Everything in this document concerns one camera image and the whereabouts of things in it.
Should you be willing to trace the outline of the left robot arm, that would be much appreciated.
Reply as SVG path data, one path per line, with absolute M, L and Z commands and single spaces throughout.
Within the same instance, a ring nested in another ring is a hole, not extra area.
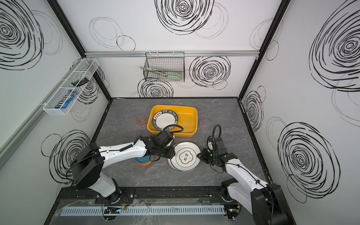
M 115 146 L 99 147 L 95 142 L 90 143 L 70 164 L 74 185 L 78 190 L 89 188 L 114 203 L 122 197 L 122 192 L 116 181 L 102 170 L 131 158 L 158 156 L 171 159 L 175 156 L 174 138 L 173 132 L 162 130 L 157 135 L 138 136 L 133 142 Z

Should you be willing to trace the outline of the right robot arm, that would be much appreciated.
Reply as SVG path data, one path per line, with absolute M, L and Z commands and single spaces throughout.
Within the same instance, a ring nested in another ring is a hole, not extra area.
M 281 187 L 253 174 L 236 155 L 227 151 L 222 138 L 209 136 L 206 148 L 197 157 L 232 176 L 222 182 L 223 198 L 237 201 L 252 214 L 256 225 L 295 224 Z

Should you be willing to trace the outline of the white plate green flower outline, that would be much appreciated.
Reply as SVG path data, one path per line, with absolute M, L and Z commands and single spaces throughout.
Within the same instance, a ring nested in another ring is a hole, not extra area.
M 180 142 L 174 146 L 175 156 L 168 159 L 169 166 L 178 172 L 194 170 L 200 164 L 197 157 L 201 153 L 200 148 L 192 142 Z

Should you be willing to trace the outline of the green rimmed white plate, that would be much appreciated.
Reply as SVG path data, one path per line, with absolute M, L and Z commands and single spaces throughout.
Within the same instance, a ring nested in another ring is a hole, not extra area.
M 169 125 L 177 125 L 178 121 L 179 116 L 176 112 L 164 109 L 155 113 L 151 123 L 156 130 L 161 131 Z

